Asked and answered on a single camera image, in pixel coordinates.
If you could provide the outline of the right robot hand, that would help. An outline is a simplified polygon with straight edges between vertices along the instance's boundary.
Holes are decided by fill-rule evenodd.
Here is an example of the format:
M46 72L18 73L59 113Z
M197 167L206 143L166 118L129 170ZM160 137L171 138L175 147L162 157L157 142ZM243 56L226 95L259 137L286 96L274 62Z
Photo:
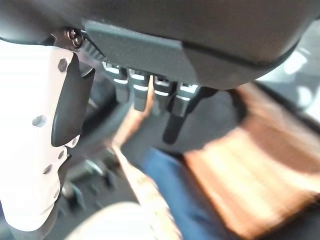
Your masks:
M317 0L3 0L0 202L12 231L44 238L61 170L82 132L95 73L142 109L149 76L229 90L283 63L320 15Z

